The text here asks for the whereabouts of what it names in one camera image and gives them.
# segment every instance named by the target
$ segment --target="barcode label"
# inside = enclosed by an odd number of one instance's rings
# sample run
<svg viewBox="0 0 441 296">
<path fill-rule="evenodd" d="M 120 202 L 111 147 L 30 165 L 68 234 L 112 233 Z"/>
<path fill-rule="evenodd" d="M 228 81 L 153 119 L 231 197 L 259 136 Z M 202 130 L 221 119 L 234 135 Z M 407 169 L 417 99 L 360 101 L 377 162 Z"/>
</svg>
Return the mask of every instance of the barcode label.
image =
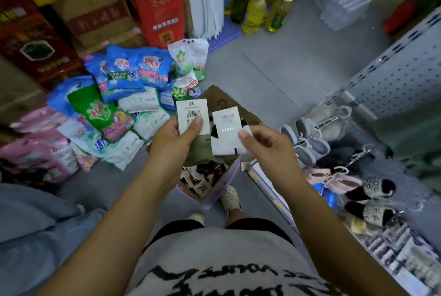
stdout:
<svg viewBox="0 0 441 296">
<path fill-rule="evenodd" d="M 187 118 L 193 118 L 196 116 L 201 116 L 201 110 L 187 110 Z"/>
</svg>

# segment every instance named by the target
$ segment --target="bottle label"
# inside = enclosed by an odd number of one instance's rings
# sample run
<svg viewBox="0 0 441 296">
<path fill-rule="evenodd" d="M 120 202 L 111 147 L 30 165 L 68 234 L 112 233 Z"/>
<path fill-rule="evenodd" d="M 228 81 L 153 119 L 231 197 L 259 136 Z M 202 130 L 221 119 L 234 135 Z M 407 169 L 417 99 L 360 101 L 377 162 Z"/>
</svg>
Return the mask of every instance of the bottle label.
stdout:
<svg viewBox="0 0 441 296">
<path fill-rule="evenodd" d="M 284 18 L 280 14 L 276 14 L 276 16 L 274 16 L 273 23 L 271 24 L 271 26 L 274 29 L 280 29 L 282 27 L 283 20 Z"/>
</svg>

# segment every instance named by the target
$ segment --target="tile grout line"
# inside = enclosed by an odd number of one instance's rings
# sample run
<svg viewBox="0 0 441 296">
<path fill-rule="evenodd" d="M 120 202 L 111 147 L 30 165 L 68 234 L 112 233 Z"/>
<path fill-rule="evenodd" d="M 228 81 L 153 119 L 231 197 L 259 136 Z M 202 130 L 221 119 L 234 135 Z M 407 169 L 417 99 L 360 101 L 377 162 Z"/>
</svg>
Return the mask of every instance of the tile grout line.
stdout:
<svg viewBox="0 0 441 296">
<path fill-rule="evenodd" d="M 245 58 L 246 58 L 246 60 L 248 60 L 250 63 L 251 63 L 251 65 L 253 65 L 260 73 L 262 73 L 262 75 L 270 82 L 270 83 L 272 83 L 273 84 L 273 86 L 274 87 L 276 87 L 289 101 L 291 101 L 291 103 L 292 104 L 294 104 L 297 108 L 299 107 L 298 105 L 296 105 L 295 103 L 294 103 L 294 101 L 293 100 L 291 100 L 289 97 L 288 97 L 288 95 L 286 95 L 284 92 L 282 92 L 282 90 L 279 88 L 279 87 L 277 87 L 272 81 L 271 81 L 271 79 L 270 78 L 268 78 L 266 75 L 265 75 L 265 73 L 263 73 L 242 51 L 240 51 L 238 48 L 237 48 L 237 51 L 239 51 L 241 54 L 242 54 L 242 56 L 244 56 Z"/>
</svg>

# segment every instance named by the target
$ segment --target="white t-shirt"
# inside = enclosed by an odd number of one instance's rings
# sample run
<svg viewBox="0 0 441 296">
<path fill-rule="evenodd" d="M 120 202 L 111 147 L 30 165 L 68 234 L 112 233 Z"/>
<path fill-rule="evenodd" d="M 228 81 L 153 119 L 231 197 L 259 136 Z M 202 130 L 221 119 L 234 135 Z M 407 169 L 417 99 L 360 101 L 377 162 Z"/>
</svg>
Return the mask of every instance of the white t-shirt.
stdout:
<svg viewBox="0 0 441 296">
<path fill-rule="evenodd" d="M 343 295 L 285 239 L 268 231 L 201 228 L 165 236 L 141 256 L 129 296 Z"/>
</svg>

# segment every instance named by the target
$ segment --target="white and green package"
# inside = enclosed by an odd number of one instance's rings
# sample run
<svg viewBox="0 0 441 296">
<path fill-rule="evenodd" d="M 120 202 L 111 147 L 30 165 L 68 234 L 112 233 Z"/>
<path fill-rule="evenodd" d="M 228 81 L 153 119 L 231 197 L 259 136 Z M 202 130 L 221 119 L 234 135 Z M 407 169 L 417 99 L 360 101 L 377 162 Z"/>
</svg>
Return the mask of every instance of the white and green package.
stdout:
<svg viewBox="0 0 441 296">
<path fill-rule="evenodd" d="M 135 113 L 134 116 L 133 131 L 146 141 L 152 138 L 156 131 L 170 119 L 170 115 L 162 108 L 154 112 Z"/>
<path fill-rule="evenodd" d="M 97 130 L 88 132 L 82 123 L 73 119 L 57 130 L 84 152 L 114 164 L 122 171 L 145 142 L 134 132 L 128 131 L 118 142 L 108 143 Z"/>
<path fill-rule="evenodd" d="M 198 81 L 203 81 L 208 46 L 204 38 L 188 38 L 168 44 L 168 51 L 176 62 L 176 76 L 182 77 L 194 70 Z"/>
<path fill-rule="evenodd" d="M 173 82 L 172 96 L 176 101 L 196 99 L 202 94 L 195 73 L 191 71 L 186 76 L 180 77 Z"/>
<path fill-rule="evenodd" d="M 158 91 L 156 88 L 144 86 L 146 91 L 133 93 L 118 101 L 118 106 L 128 113 L 146 112 L 159 109 Z"/>
</svg>

